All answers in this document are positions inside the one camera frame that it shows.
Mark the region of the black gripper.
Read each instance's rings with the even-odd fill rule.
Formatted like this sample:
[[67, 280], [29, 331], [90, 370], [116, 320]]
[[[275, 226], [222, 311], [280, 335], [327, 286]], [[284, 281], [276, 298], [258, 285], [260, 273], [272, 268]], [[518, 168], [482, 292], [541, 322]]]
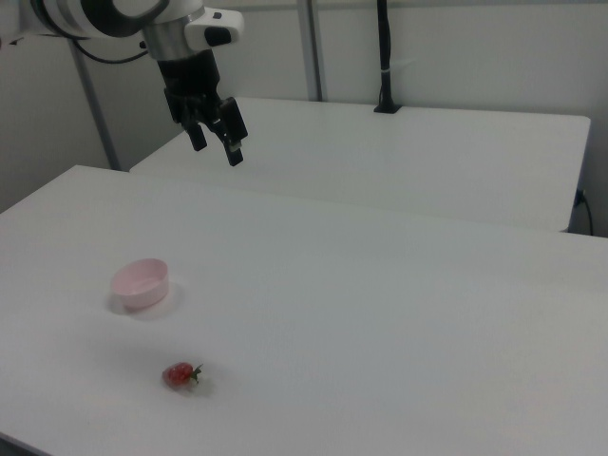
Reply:
[[235, 98], [218, 95], [219, 71], [211, 49], [192, 57], [158, 61], [165, 83], [164, 94], [176, 124], [186, 128], [195, 151], [207, 146], [200, 124], [211, 123], [231, 166], [243, 162], [241, 143], [248, 136]]

